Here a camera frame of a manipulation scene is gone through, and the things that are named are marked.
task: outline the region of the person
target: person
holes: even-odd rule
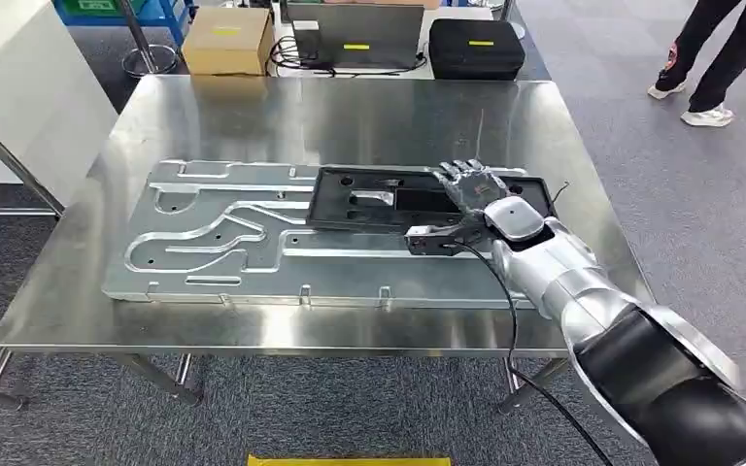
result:
[[[648,94],[656,99],[682,92],[696,55],[723,19],[741,0],[698,0],[682,33],[670,48],[667,64]],[[682,119],[691,126],[722,127],[733,121],[725,108],[728,87],[746,68],[746,5],[728,41],[702,76]]]

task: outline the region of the aluminum plate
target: aluminum plate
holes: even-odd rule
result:
[[[398,234],[308,228],[318,172],[307,165],[158,163],[102,289],[145,302],[507,307],[472,254],[412,256]],[[530,308],[514,295],[518,307]]]

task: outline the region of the silver robotic arm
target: silver robotic arm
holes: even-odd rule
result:
[[[587,394],[613,425],[661,466],[746,465],[746,399],[724,353],[673,311],[618,289],[581,239],[489,169],[476,161],[443,169],[437,178],[467,223],[481,220],[492,234],[495,266],[559,326]],[[422,253],[417,235],[427,232],[411,231],[408,247]]]

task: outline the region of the black pants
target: black pants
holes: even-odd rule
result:
[[[665,69],[656,87],[670,90],[682,83],[694,66],[696,55],[713,30],[739,4],[740,0],[699,0],[685,28],[670,49]],[[702,76],[691,96],[691,112],[704,112],[725,101],[728,87],[746,68],[746,5],[736,28],[716,59]]]

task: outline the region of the cardboard box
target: cardboard box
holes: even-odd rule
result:
[[[201,7],[182,52],[192,75],[264,75],[275,44],[270,10]]]

